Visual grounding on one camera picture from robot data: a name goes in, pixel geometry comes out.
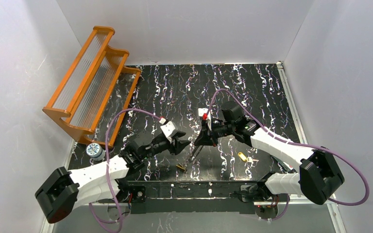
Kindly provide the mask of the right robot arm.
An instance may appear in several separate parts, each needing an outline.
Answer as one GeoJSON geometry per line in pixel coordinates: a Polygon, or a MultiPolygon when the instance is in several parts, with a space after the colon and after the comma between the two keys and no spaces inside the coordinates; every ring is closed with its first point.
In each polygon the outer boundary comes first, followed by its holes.
{"type": "Polygon", "coordinates": [[[198,146],[216,146],[219,138],[232,135],[237,141],[268,153],[287,163],[293,173],[270,172],[243,193],[255,199],[268,199],[280,194],[301,195],[315,204],[324,204],[345,182],[345,178],[331,153],[293,145],[247,117],[243,109],[229,101],[222,106],[224,120],[212,118],[206,108],[198,109],[201,130],[194,142],[198,146]]]}

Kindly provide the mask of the white keyring holder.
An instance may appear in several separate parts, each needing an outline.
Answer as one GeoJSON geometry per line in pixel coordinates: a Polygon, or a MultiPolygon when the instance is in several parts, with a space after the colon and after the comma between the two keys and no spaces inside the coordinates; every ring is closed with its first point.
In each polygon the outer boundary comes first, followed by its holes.
{"type": "Polygon", "coordinates": [[[190,154],[190,156],[187,158],[187,160],[186,160],[186,164],[189,164],[189,163],[191,163],[195,158],[196,158],[196,156],[200,153],[200,151],[203,149],[203,146],[201,145],[201,146],[196,146],[194,149],[193,149],[193,151],[192,151],[192,153],[190,154]]]}

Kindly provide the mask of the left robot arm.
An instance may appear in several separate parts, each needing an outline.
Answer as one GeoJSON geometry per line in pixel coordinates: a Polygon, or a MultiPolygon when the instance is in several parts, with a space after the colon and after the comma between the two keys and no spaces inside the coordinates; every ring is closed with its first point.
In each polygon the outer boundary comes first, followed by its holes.
{"type": "Polygon", "coordinates": [[[119,186],[113,183],[116,179],[138,172],[145,160],[166,150],[178,155],[190,144],[181,139],[185,135],[176,131],[170,139],[164,133],[153,139],[138,136],[108,162],[81,169],[55,169],[34,195],[47,222],[59,222],[81,205],[115,196],[119,192],[119,186]]]}

